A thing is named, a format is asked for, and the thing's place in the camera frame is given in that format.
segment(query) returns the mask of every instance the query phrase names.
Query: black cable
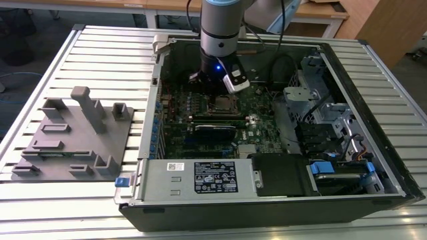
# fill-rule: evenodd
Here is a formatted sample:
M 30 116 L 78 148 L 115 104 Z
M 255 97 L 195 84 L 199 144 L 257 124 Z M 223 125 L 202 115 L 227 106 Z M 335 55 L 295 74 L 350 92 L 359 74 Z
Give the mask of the black cable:
M 187 7 L 186 7 L 186 14 L 187 14 L 187 23 L 189 23 L 189 27 L 191 28 L 191 31 L 194 33 L 198 33 L 198 30 L 193 24 L 193 21 L 190 20 L 190 4 L 191 4 L 193 0 L 189 0 L 187 2 Z
M 258 38 L 261 44 L 262 44 L 262 50 L 258 50 L 257 53 L 261 54 L 266 51 L 266 43 L 263 41 L 263 39 L 261 38 L 261 36 L 255 33 L 255 31 L 250 28 L 250 25 L 246 22 L 246 19 L 243 18 L 242 20 L 243 26 L 246 27 L 246 29 L 254 34 L 254 36 Z
M 279 52 L 281 45 L 282 45 L 282 40 L 283 40 L 283 35 L 286 33 L 287 17 L 286 17 L 286 3 L 285 3 L 285 0 L 281 0 L 281 7 L 282 7 L 282 32 L 281 32 L 281 38 L 279 38 L 278 48 L 277 48 L 275 52 Z
M 345 149 L 342 151 L 342 155 L 341 155 L 341 159 L 339 159 L 341 162 L 345 161 L 350 144 L 353 143 L 354 138 L 358 137 L 358 136 L 361 136 L 359 133 L 355 133 L 354 135 L 350 136 L 350 139 L 349 139 L 349 141 L 346 143 L 346 146 L 345 146 Z
M 321 107 L 321 105 L 326 102 L 326 100 L 331 97 L 331 93 L 329 93 L 327 95 L 325 95 L 321 100 L 318 101 L 318 103 L 313 106 L 313 108 L 309 110 L 309 112 L 306 113 L 305 117 L 302 118 L 302 122 L 306 122 L 306 119 L 309 118 L 310 114 L 314 113 L 314 111 Z
M 275 68 L 278 60 L 282 59 L 282 58 L 290 59 L 291 62 L 293 62 L 295 71 L 298 72 L 298 70 L 299 70 L 299 66 L 298 66 L 297 61 L 295 61 L 295 59 L 294 59 L 294 57 L 291 55 L 289 55 L 286 52 L 281 52 L 281 53 L 275 54 L 273 56 L 273 59 L 270 60 L 270 63 L 267 64 L 267 67 L 269 67 L 267 81 L 266 81 L 267 86 L 274 83 L 274 68 Z

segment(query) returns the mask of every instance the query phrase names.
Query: cable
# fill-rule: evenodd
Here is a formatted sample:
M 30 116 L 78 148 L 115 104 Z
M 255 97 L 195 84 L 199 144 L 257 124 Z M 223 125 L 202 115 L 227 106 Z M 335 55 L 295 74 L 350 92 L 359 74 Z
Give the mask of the cable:
M 298 143 L 298 144 L 301 144 L 301 142 L 299 141 L 295 141 L 295 140 L 293 140 L 293 139 L 290 139 L 290 138 L 287 138 L 286 136 L 283 136 L 289 141 L 291 141 L 291 142 L 294 142 L 294 143 Z
M 295 68 L 295 71 L 297 71 L 297 74 L 298 74 L 298 71 L 299 71 L 299 65 L 297 64 L 297 61 L 294 59 L 294 57 L 287 54 L 286 52 L 281 52 L 278 54 L 275 54 L 270 60 L 270 63 L 267 64 L 267 67 L 269 67 L 269 79 L 267 79 L 267 85 L 270 86 L 273 83 L 274 83 L 274 68 L 275 68 L 275 65 L 278 63 L 278 60 L 282 59 L 282 58 L 286 58 L 286 59 L 290 59 L 291 62 L 293 62 L 293 65 L 294 65 L 294 68 Z
M 339 159 L 341 162 L 345 161 L 345 159 L 346 159 L 346 154 L 347 154 L 347 150 L 349 150 L 349 147 L 350 147 L 350 143 L 353 142 L 354 138 L 358 137 L 358 136 L 361 136 L 359 133 L 355 133 L 354 135 L 350 136 L 350 139 L 349 139 L 349 141 L 347 141 L 347 143 L 346 143 L 346 146 L 345 146 L 345 148 L 343 148 L 343 151 L 342 151 L 342 155 L 341 155 L 341 159 Z
M 193 2 L 193 0 L 189 0 L 189 2 L 187 2 L 187 7 L 186 7 L 187 23 L 189 23 L 189 27 L 191 28 L 191 31 L 193 31 L 194 33 L 198 33 L 198 30 L 197 30 L 197 28 L 195 28 L 195 26 L 194 26 L 194 24 L 193 24 L 191 19 L 190 19 L 190 3 L 191 3 L 191 2 Z
M 15 75 L 15 74 L 30 74 L 30 75 L 38 75 L 39 77 L 43 77 L 43 75 L 41 73 L 23 71 L 23 72 L 13 72 L 13 73 L 5 74 L 0 76 L 0 78 L 5 78 L 7 76 Z
M 255 31 L 250 28 L 250 25 L 246 22 L 246 19 L 243 18 L 242 20 L 243 26 L 246 27 L 246 29 L 254 34 L 254 36 L 258 38 L 261 44 L 262 44 L 262 49 L 257 50 L 257 54 L 261 54 L 266 51 L 266 43 L 263 41 L 263 39 L 261 38 L 261 36 L 255 33 Z
M 355 159 L 357 159 L 358 161 L 362 160 L 363 154 L 366 154 L 367 151 L 369 151 L 367 146 L 363 144 L 362 141 L 359 141 L 359 145 L 362 146 L 363 149 L 362 149 L 362 151 L 359 152 L 359 154 L 355 156 Z
M 275 52 L 279 52 L 281 45 L 282 45 L 282 40 L 283 40 L 283 35 L 286 33 L 287 16 L 286 16 L 286 3 L 285 3 L 285 0 L 281 0 L 281 7 L 282 7 L 282 32 L 281 32 L 281 38 L 279 38 L 278 48 L 277 48 Z
M 327 95 L 325 95 L 321 100 L 318 101 L 318 103 L 313 106 L 313 108 L 309 110 L 309 112 L 306 113 L 305 117 L 302 118 L 302 122 L 306 122 L 306 119 L 309 118 L 310 114 L 314 113 L 314 111 L 321 107 L 321 105 L 326 102 L 326 100 L 331 97 L 331 93 L 329 93 Z

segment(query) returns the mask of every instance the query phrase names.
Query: white sticker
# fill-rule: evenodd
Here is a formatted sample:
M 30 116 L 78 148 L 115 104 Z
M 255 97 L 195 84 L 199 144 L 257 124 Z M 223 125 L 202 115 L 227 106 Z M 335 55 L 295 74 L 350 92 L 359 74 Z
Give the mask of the white sticker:
M 334 18 L 334 19 L 346 19 L 347 17 L 346 16 L 341 16 L 341 15 L 333 15 L 331 18 Z
M 185 171 L 185 163 L 183 162 L 169 162 L 167 163 L 169 171 Z
M 126 7 L 131 7 L 131 8 L 142 8 L 143 5 L 141 4 L 125 4 Z

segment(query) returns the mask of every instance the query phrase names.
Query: motherboard chip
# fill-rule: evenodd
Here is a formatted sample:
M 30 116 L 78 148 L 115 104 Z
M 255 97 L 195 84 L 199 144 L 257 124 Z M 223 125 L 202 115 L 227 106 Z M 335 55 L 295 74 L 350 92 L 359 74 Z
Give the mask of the motherboard chip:
M 215 99 L 215 109 L 217 110 L 231 110 L 233 101 L 229 96 L 218 96 Z
M 234 95 L 221 95 L 210 100 L 210 113 L 215 116 L 238 116 L 238 98 Z

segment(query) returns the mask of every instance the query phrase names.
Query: black plastic bracket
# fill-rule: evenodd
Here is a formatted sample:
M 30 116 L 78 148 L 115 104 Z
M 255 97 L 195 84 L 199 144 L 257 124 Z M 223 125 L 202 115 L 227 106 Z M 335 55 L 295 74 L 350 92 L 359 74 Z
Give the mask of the black plastic bracket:
M 358 39 L 359 43 L 362 45 L 370 45 L 369 41 L 367 40 L 363 40 L 363 39 Z
M 86 29 L 87 25 L 86 24 L 75 24 L 73 26 L 73 30 L 83 31 Z

